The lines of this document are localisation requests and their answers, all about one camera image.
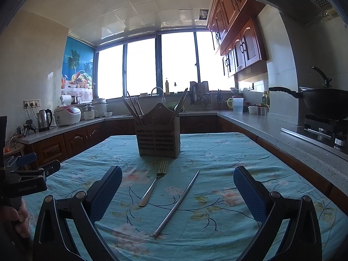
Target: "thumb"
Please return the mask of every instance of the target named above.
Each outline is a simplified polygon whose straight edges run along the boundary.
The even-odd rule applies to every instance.
[[[16,221],[18,220],[18,212],[15,208],[0,205],[0,220],[2,221]]]

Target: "power outlet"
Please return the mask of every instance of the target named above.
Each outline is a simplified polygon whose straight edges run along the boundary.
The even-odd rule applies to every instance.
[[[40,99],[35,99],[35,100],[24,100],[24,109],[28,109],[31,107],[40,107]]]

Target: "countertop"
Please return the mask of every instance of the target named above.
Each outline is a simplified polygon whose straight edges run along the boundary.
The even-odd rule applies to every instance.
[[[348,196],[348,162],[312,143],[306,142],[281,131],[281,128],[293,128],[295,125],[281,122],[268,117],[251,115],[249,113],[236,114],[233,111],[188,111],[180,113],[180,117],[217,115],[233,124],[236,124],[269,143],[277,146],[284,152],[295,157],[315,172],[326,178],[345,195]],[[102,121],[132,119],[130,115],[116,115],[109,118],[98,118],[89,121],[80,121],[67,127],[54,127],[48,131],[30,134],[20,140],[24,144],[32,144],[37,141],[62,134],[87,125]]]

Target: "fork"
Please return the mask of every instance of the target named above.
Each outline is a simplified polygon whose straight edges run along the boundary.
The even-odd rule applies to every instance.
[[[156,182],[161,178],[161,177],[164,177],[165,174],[167,173],[167,165],[168,165],[168,162],[167,161],[162,161],[161,162],[161,165],[159,167],[159,170],[158,170],[158,173],[157,173],[157,177],[156,179],[154,180],[154,182],[151,184],[151,186],[149,187],[149,189],[147,190],[147,192],[144,194],[143,198],[139,201],[139,206],[140,207],[144,207],[149,198],[150,198],[150,195],[151,195],[151,192],[154,190],[154,186],[156,184]]]

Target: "gas stove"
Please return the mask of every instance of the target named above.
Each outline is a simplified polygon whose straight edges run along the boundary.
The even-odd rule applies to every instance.
[[[317,145],[348,161],[347,130],[348,120],[322,119],[313,115],[305,116],[302,127],[281,128],[281,131]]]

